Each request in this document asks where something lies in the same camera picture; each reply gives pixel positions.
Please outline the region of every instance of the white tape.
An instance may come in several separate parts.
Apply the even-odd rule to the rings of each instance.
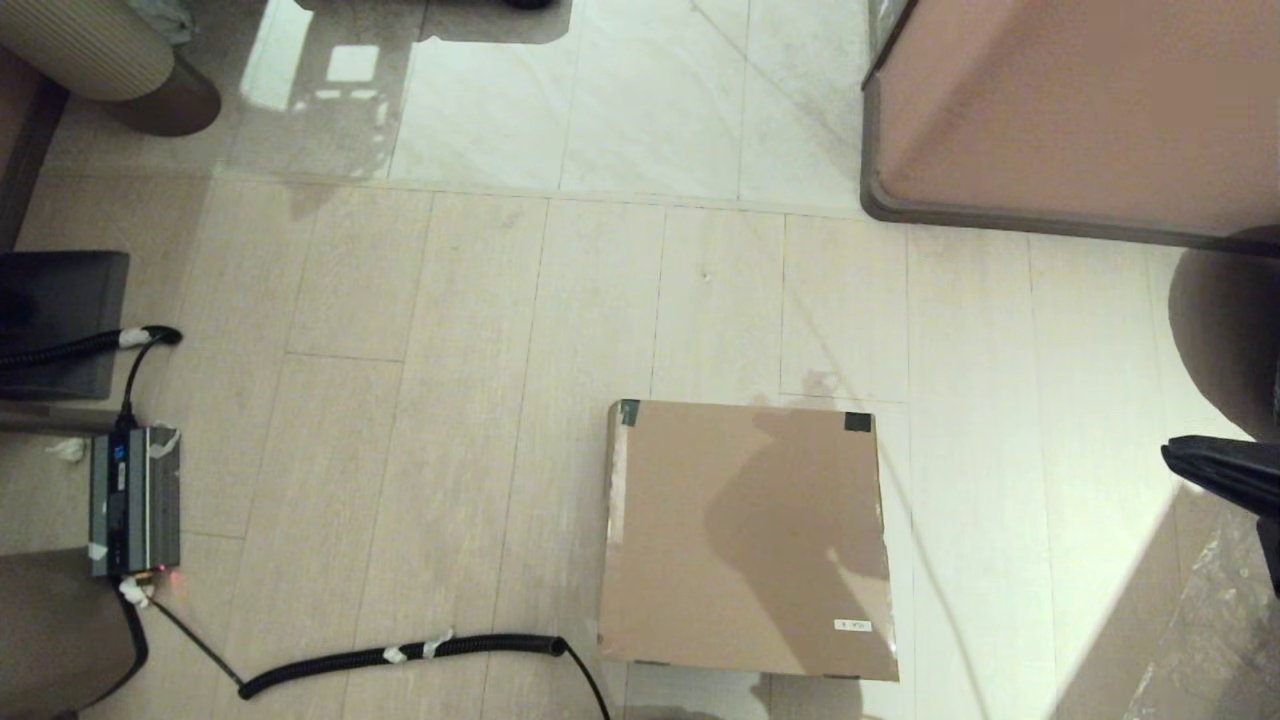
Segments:
[[[449,628],[449,632],[444,633],[439,638],[422,643],[422,660],[426,660],[428,657],[435,657],[435,651],[439,650],[442,644],[452,639],[453,639],[453,628]]]
[[[125,328],[120,331],[120,350],[138,347],[140,345],[146,345],[148,342],[151,342],[151,333],[142,328]]]
[[[84,459],[84,447],[88,442],[82,437],[67,438],[58,445],[52,445],[45,448],[45,452],[52,454],[59,460],[65,460],[67,462],[79,462]]]
[[[128,575],[123,580],[120,580],[120,594],[124,596],[124,600],[132,602],[133,605],[137,605],[138,607],[146,607],[151,605],[152,592],[155,591],[150,585],[145,588],[140,587],[138,582],[133,578],[133,575]]]
[[[164,457],[165,455],[173,452],[173,448],[178,447],[178,439],[180,438],[182,438],[182,430],[174,430],[173,437],[169,438],[169,442],[164,445],[152,445],[151,447],[147,448],[147,455],[151,456],[152,460],[159,460],[160,457]]]

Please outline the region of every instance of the white label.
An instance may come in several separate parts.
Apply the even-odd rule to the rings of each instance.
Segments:
[[[846,633],[869,633],[872,632],[870,620],[841,620],[836,619],[836,629],[845,630]]]

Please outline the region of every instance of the electronic device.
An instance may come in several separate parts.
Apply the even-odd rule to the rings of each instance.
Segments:
[[[180,438],[161,427],[93,438],[88,555],[95,578],[178,564]]]

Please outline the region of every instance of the black plastic object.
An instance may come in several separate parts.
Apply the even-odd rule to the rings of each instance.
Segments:
[[[0,717],[73,717],[147,660],[136,609],[90,578],[83,548],[0,556]]]
[[[1174,473],[1258,515],[1258,541],[1280,597],[1280,445],[1185,436],[1160,452]]]
[[[42,350],[120,327],[129,256],[123,252],[0,254],[0,347]],[[0,369],[0,398],[104,398],[113,354]]]
[[[399,646],[399,651],[403,652],[408,660],[422,660],[422,648],[425,646],[426,643],[402,644]],[[494,634],[445,641],[435,648],[435,657],[499,651],[531,652],[536,655],[559,657],[564,655],[566,650],[568,650],[568,643],[564,642],[564,638],[549,635]],[[291,662],[289,665],[276,667],[275,670],[268,670],[266,673],[246,682],[239,688],[239,696],[243,700],[248,700],[280,683],[310,678],[312,675],[355,670],[357,667],[371,667],[374,665],[392,665],[392,662],[383,655],[384,652],[387,652],[387,648],[379,647],[374,650],[357,650],[353,652],[326,655],[324,657],[303,660],[301,662]]]
[[[152,342],[164,345],[178,345],[182,342],[182,333],[174,328],[165,325],[147,325],[142,329],[151,333],[151,337],[154,338]],[[90,357],[100,352],[114,352],[120,348],[120,332],[123,331],[108,331],[105,333],[97,333],[79,340],[73,340],[70,342],[64,342],[61,345],[0,355],[0,370],[38,368],[41,365],[52,365],[65,360]]]

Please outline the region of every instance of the coiled black cable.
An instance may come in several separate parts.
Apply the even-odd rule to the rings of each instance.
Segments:
[[[152,340],[157,342],[177,345],[182,341],[182,333],[174,328],[165,325],[147,325],[142,329],[151,333]],[[122,332],[124,331],[108,331],[105,333],[97,333],[81,340],[73,340],[72,342],[41,347],[40,350],[0,355],[0,370],[35,368],[38,365],[47,365],[50,363],[70,360],[73,357],[83,357],[110,350],[119,350]]]
[[[422,650],[428,643],[408,643],[399,646],[407,660],[422,660]],[[568,643],[563,638],[549,635],[524,635],[524,634],[493,634],[471,635],[466,638],[453,638],[444,641],[435,648],[435,657],[452,657],[454,655],[471,655],[474,652],[531,652],[536,655],[549,655],[559,657],[564,655]],[[339,673],[342,670],[355,670],[357,667],[371,667],[374,665],[393,665],[387,660],[387,648],[357,650],[353,652],[339,652],[326,655],[315,660],[291,662],[275,670],[268,670],[241,685],[239,696],[248,700],[257,693],[280,683],[323,675],[325,673]]]
[[[239,696],[242,700],[250,700],[265,689],[279,685],[280,683],[288,683],[291,680],[324,675],[325,673],[356,670],[358,667],[394,665],[394,662],[387,659],[387,648],[379,647],[352,652],[339,652],[312,660],[291,662],[274,670],[268,670],[266,673],[262,673],[256,678],[251,678],[247,682],[241,680],[239,675],[232,670],[230,665],[214,652],[212,648],[205,644],[205,642],[201,641],[196,633],[191,630],[191,628],[183,624],[182,620],[175,618],[173,612],[169,612],[169,609],[154,600],[151,603],[155,605],[165,618],[172,620],[184,635],[196,643],[196,647],[204,651],[204,653],[207,655],[209,659],[212,660],[223,670],[223,673],[225,673],[227,676],[236,683],[239,688]],[[428,644],[435,646],[435,653],[431,657],[452,657],[457,655],[471,655],[475,652],[529,652],[534,655],[559,657],[567,652],[570,657],[573,659],[573,664],[577,665],[577,669],[582,671],[582,676],[586,678],[586,683],[591,685],[591,694],[595,696],[595,702],[600,706],[600,716],[603,716],[604,720],[611,720],[609,705],[604,701],[604,694],[600,692],[600,687],[595,683],[595,678],[591,676],[591,671],[586,669],[586,664],[582,662],[582,659],[573,652],[568,641],[562,637],[497,633],[489,635],[451,638],[438,644],[426,642],[408,643],[399,646],[398,650],[404,655],[404,661],[422,660],[424,651]]]

